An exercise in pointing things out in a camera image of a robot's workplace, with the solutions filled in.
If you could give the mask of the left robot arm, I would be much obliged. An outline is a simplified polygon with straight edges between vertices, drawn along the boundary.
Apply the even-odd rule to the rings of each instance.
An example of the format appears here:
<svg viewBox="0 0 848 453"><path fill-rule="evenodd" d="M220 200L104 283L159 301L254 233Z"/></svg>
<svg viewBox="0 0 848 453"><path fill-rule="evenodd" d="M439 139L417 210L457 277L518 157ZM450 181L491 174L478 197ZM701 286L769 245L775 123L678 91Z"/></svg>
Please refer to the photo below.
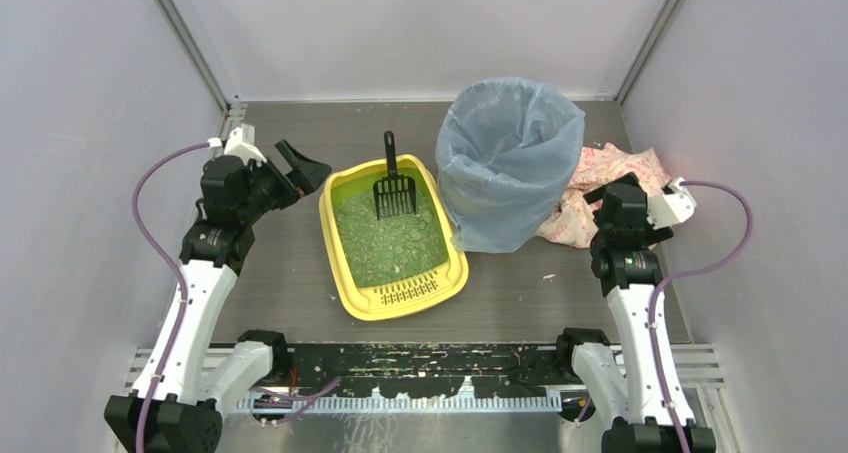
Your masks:
<svg viewBox="0 0 848 453"><path fill-rule="evenodd" d="M254 224L316 192L332 169L285 140L275 147L290 167L287 173L248 140L209 140L205 146L222 152L203 166L197 217L178 257L168 254L141 221L141 191L133 192L133 218L177 285L141 374L129 393L111 396L105 406L104 419L128 452L213 452L225 417L249 391L268 376L287 379L293 371L284 334L261 329L243 333L211 373L204 373L203 365L255 241Z"/></svg>

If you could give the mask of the yellow litter box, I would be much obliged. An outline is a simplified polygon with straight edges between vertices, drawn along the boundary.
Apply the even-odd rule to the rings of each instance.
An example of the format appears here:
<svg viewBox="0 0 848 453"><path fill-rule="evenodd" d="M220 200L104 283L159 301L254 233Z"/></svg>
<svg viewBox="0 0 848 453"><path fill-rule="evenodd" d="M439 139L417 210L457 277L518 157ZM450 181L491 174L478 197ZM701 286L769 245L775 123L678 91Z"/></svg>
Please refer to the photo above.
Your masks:
<svg viewBox="0 0 848 453"><path fill-rule="evenodd" d="M356 284L350 268L351 255L345 251L337 228L335 207L355 194L370 192L372 184L386 175L384 159L367 161L331 174L318 203L323 240L338 296L350 315L364 321L399 318L432 308L456 296L466 286L470 273L465 253L451 242L453 229L434 176L411 154L399 155L397 163L399 171L415 179L418 192L433 204L437 238L447 255L442 264L384 285Z"/></svg>

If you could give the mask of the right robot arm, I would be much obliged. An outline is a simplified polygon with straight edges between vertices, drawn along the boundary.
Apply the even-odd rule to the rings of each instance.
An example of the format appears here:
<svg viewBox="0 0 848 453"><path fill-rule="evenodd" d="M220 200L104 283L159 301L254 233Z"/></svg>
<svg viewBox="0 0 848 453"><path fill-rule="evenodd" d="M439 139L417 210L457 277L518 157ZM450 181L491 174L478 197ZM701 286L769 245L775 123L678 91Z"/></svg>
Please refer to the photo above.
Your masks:
<svg viewBox="0 0 848 453"><path fill-rule="evenodd" d="M566 328L556 343L560 365L583 381L601 422L603 452L714 452L714 432L698 424L675 366L664 318L663 274L652 246L696 206L682 179L649 196L628 173L586 194L597 204L591 269L613 314L620 347L600 329Z"/></svg>

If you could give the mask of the black litter scoop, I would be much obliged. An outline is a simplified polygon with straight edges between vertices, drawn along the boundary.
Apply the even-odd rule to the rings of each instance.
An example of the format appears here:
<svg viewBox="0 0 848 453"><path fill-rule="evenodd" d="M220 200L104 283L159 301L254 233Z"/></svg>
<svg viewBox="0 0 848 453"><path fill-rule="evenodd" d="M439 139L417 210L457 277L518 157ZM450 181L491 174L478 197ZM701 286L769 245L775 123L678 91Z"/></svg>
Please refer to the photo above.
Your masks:
<svg viewBox="0 0 848 453"><path fill-rule="evenodd" d="M392 131L383 135L386 175L375 181L372 193L377 220L417 213L416 183L398 170L395 137Z"/></svg>

